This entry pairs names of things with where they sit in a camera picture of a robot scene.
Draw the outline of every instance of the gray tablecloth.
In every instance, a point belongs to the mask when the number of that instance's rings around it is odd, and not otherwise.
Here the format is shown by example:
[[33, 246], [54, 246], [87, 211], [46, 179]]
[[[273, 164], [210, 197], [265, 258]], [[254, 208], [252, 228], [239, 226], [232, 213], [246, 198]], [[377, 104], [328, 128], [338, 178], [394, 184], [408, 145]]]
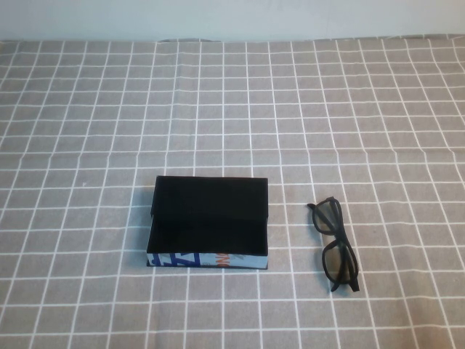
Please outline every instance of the gray tablecloth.
[[[465, 348], [465, 39], [7, 42], [0, 347]], [[156, 175], [270, 181], [269, 269], [146, 268]], [[340, 200], [360, 292], [329, 292]]]

